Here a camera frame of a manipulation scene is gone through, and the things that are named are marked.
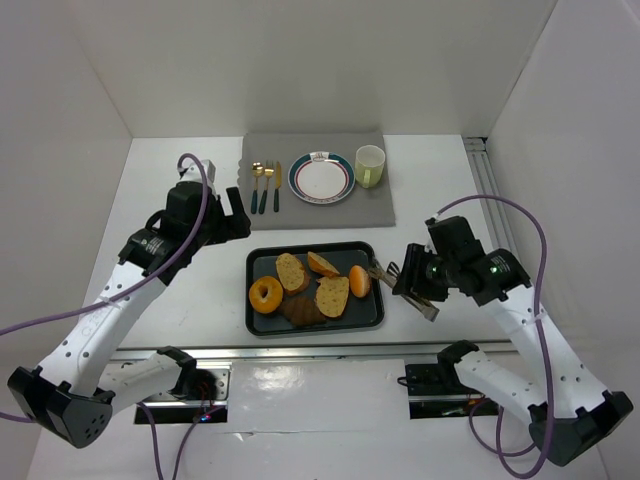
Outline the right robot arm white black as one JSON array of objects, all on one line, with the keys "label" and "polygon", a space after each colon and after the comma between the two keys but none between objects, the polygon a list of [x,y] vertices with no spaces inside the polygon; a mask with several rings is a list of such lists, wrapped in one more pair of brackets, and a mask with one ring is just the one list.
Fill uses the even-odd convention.
[{"label": "right robot arm white black", "polygon": [[610,435],[633,404],[611,391],[584,365],[535,301],[518,260],[505,249],[408,246],[402,266],[390,264],[392,291],[414,302],[442,302],[457,289],[472,298],[507,334],[534,378],[525,380],[494,364],[480,348],[458,341],[437,356],[418,382],[446,393],[484,394],[527,427],[536,448],[565,466]]}]

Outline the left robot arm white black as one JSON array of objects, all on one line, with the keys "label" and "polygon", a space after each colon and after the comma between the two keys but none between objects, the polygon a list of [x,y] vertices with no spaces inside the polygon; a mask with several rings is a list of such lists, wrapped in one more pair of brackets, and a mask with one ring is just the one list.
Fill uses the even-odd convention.
[{"label": "left robot arm white black", "polygon": [[238,188],[228,188],[227,195],[231,214],[209,182],[194,171],[182,175],[165,209],[129,237],[93,311],[36,367],[19,367],[9,377],[7,386],[28,419],[85,448],[129,406],[160,392],[175,398],[197,392],[205,375],[175,347],[112,373],[105,368],[135,322],[201,248],[249,236]]}]

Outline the orange round bun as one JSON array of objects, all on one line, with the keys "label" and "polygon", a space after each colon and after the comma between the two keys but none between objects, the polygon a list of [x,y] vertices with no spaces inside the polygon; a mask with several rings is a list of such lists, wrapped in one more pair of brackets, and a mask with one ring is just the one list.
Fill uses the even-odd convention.
[{"label": "orange round bun", "polygon": [[365,298],[371,291],[372,282],[368,271],[360,265],[354,265],[349,272],[351,293],[357,298]]}]

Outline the orange glazed donut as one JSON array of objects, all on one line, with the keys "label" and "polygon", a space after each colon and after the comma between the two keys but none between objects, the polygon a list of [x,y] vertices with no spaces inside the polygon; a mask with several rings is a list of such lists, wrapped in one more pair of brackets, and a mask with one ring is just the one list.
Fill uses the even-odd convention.
[{"label": "orange glazed donut", "polygon": [[275,312],[283,301],[284,290],[278,279],[263,276],[256,280],[248,292],[251,307],[260,314]]}]

